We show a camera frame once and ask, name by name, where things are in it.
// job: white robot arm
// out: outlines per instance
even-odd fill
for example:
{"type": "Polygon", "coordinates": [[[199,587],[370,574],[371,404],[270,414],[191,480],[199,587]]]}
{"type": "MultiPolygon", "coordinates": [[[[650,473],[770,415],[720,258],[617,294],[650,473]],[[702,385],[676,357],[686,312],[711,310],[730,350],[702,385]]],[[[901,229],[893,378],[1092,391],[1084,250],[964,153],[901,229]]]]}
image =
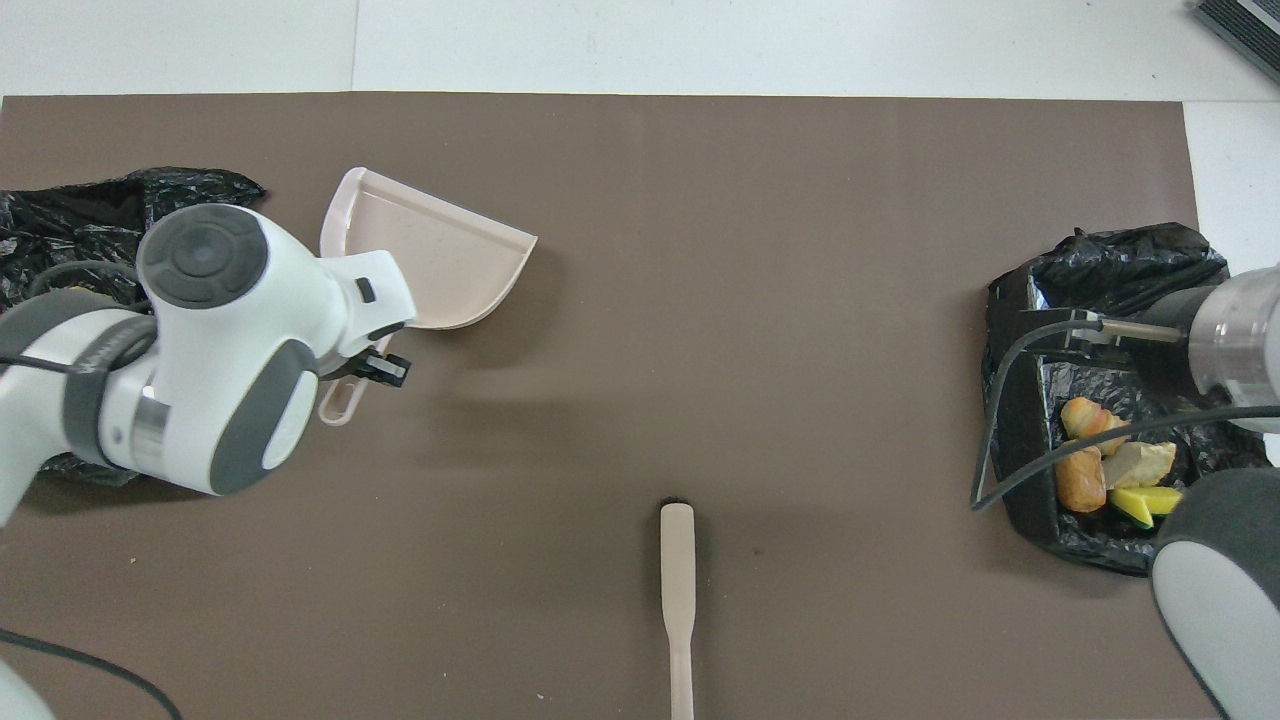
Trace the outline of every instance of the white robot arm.
{"type": "Polygon", "coordinates": [[[317,259],[262,215],[200,205],[143,238],[155,316],[79,290],[0,316],[0,527],[61,452],[211,495],[292,452],[316,387],[352,372],[398,386],[370,346],[416,316],[385,251],[317,259]]]}

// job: black garbage bag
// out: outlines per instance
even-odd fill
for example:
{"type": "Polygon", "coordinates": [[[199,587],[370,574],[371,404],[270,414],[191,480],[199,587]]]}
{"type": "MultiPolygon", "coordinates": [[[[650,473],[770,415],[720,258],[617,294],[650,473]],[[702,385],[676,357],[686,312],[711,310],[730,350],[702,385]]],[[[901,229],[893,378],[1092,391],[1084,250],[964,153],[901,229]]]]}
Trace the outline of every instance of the black garbage bag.
{"type": "MultiPolygon", "coordinates": [[[[1201,233],[1178,223],[1092,234],[1076,229],[988,286],[983,384],[989,389],[1023,310],[1082,307],[1126,318],[1170,292],[1220,284],[1228,277],[1226,260],[1201,233]]],[[[1133,373],[1024,354],[1010,372],[998,414],[992,447],[997,478],[1066,442],[1059,413],[1076,396],[1130,423],[1166,414],[1133,373]]],[[[1231,423],[1153,430],[1132,439],[1178,447],[1161,484],[1179,489],[1217,470],[1271,465],[1262,437],[1231,423]]],[[[1158,521],[1149,530],[1138,528],[1110,505],[1087,514],[1068,511],[1057,503],[1052,470],[1005,496],[1005,509],[1019,534],[1053,555],[1128,575],[1151,571],[1158,521]]]]}
{"type": "MultiPolygon", "coordinates": [[[[248,206],[266,191],[250,178],[216,169],[151,168],[123,178],[50,190],[0,191],[0,313],[27,297],[41,272],[73,260],[134,265],[138,242],[160,218],[207,202],[248,206]]],[[[137,283],[116,273],[70,270],[58,286],[81,286],[116,302],[142,300],[137,283]]],[[[120,486],[136,473],[60,455],[42,473],[120,486]]]]}

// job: brush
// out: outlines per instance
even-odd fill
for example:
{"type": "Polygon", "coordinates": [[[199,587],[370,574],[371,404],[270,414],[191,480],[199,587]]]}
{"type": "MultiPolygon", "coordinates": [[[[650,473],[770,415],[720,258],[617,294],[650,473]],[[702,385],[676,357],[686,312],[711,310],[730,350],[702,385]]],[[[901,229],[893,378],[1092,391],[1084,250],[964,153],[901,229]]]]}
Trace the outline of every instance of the brush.
{"type": "Polygon", "coordinates": [[[694,720],[692,638],[698,579],[694,565],[694,509],[680,498],[663,501],[662,620],[671,643],[671,720],[694,720]]]}

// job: black tray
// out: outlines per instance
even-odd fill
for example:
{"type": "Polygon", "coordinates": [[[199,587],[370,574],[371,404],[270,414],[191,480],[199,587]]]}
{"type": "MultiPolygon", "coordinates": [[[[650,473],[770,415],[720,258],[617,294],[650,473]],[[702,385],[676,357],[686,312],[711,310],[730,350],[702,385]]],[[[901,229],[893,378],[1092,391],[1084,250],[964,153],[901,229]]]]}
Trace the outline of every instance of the black tray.
{"type": "MultiPolygon", "coordinates": [[[[1228,277],[1222,256],[1198,232],[1176,223],[1094,234],[1076,229],[1052,251],[988,286],[984,391],[1005,350],[1025,331],[1027,310],[1082,307],[1125,318],[1169,292],[1219,284],[1228,277]]],[[[1133,373],[1023,354],[1011,368],[997,415],[992,446],[997,479],[1066,441],[1059,413],[1075,396],[1100,402],[1130,423],[1166,414],[1133,373]]],[[[1161,484],[1183,489],[1217,470],[1271,466],[1262,436],[1230,423],[1156,430],[1132,439],[1174,442],[1178,460],[1161,484]]],[[[1110,505],[1088,514],[1061,509],[1051,469],[1005,496],[1005,509],[1019,534],[1059,557],[1126,575],[1151,571],[1158,520],[1144,530],[1110,505]]]]}

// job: brown table surface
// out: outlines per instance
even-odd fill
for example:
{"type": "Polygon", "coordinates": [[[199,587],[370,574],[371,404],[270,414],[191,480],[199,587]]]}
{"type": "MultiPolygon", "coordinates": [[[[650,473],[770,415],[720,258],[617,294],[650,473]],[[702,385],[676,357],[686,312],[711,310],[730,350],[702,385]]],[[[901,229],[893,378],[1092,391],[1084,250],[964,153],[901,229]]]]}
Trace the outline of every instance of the brown table surface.
{"type": "MultiPolygon", "coordinates": [[[[343,172],[540,237],[404,388],[228,498],[37,482],[0,625],[188,717],[664,717],[657,507],[698,514],[700,717],[1203,717],[1144,580],[965,506],[984,286],[1075,225],[1196,224],[1174,104],[8,97],[0,187],[257,179],[312,249],[343,172]]],[[[4,657],[60,717],[155,717],[4,657]]]]}

